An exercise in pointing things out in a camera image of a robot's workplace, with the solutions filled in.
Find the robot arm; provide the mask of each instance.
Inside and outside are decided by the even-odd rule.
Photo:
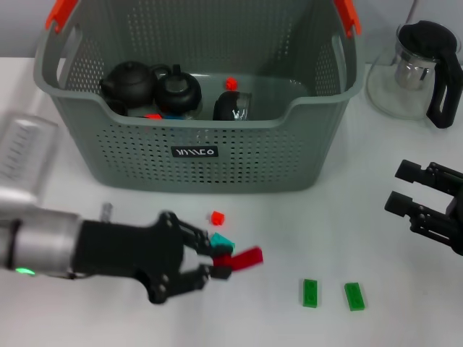
[[[463,174],[436,163],[422,170],[421,166],[403,160],[396,177],[410,183],[416,181],[454,197],[445,214],[397,192],[391,193],[384,208],[401,217],[408,215],[411,231],[450,246],[463,255]]]
[[[82,220],[72,213],[43,209],[0,223],[0,266],[69,279],[79,274],[134,278],[154,304],[200,290],[209,278],[231,275],[228,265],[199,265],[181,273],[184,245],[216,259],[233,252],[229,245],[213,248],[206,231],[170,212],[161,213],[148,227]]]

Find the green lego brick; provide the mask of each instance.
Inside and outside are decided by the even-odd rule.
[[[346,291],[347,301],[349,302],[351,311],[362,311],[365,309],[359,283],[346,283],[344,290]]]
[[[226,237],[222,236],[221,234],[215,233],[214,235],[212,235],[212,238],[211,238],[211,246],[215,247],[219,244],[229,244],[234,249],[233,242],[231,242],[230,240],[228,240]]]
[[[304,280],[304,307],[317,307],[318,294],[317,294],[317,281]]]

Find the glass teapot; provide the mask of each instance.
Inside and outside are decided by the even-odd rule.
[[[460,46],[450,30],[434,22],[400,26],[395,45],[386,47],[370,69],[369,99],[391,116],[427,116],[436,127],[448,128],[463,91],[463,71],[456,57]]]

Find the orange basket handle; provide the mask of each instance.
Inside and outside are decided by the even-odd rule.
[[[352,27],[355,27],[357,35],[361,35],[362,25],[360,24],[359,16],[357,16],[357,11],[355,11],[352,0],[334,0],[334,5],[338,9],[346,36],[348,38],[353,36]]]
[[[58,34],[66,25],[72,10],[77,5],[77,0],[56,0],[53,9],[51,9],[48,18],[46,19],[45,28],[49,29],[51,22],[56,21],[55,32]]]

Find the perforated basket wall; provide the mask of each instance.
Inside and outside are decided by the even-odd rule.
[[[362,84],[358,37],[346,37],[330,0],[80,0],[62,31],[55,27],[39,43],[35,81],[53,98],[95,177],[116,187],[249,193],[308,187]],[[58,82],[59,57],[73,31]],[[262,121],[123,117],[104,103],[99,81],[126,60],[284,78],[302,83],[310,96]],[[173,146],[216,146],[218,157],[175,158]]]

